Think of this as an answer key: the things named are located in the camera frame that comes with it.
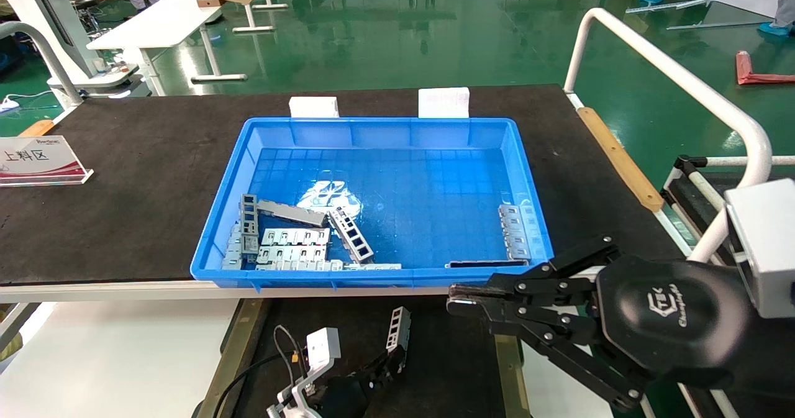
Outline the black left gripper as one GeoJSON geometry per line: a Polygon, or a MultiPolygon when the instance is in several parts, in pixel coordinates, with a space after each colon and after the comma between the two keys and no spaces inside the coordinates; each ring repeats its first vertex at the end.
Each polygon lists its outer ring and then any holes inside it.
{"type": "Polygon", "coordinates": [[[363,375],[334,376],[325,385],[316,412],[321,417],[363,417],[380,385],[399,378],[406,364],[396,351],[384,351],[363,368],[363,375]]]}

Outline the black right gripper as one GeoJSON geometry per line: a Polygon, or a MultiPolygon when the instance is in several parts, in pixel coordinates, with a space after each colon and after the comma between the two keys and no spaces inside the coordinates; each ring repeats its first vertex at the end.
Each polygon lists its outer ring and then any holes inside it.
{"type": "Polygon", "coordinates": [[[611,237],[590,238],[525,273],[454,283],[447,311],[484,319],[489,333],[518,338],[610,406],[628,411],[641,404],[642,384],[579,349],[554,329],[562,315],[542,308],[587,304],[597,290],[606,339],[649,375],[701,389],[733,385],[744,333],[756,317],[738,271],[621,254],[611,237]],[[584,276],[594,267],[603,268],[596,282],[584,276]]]}

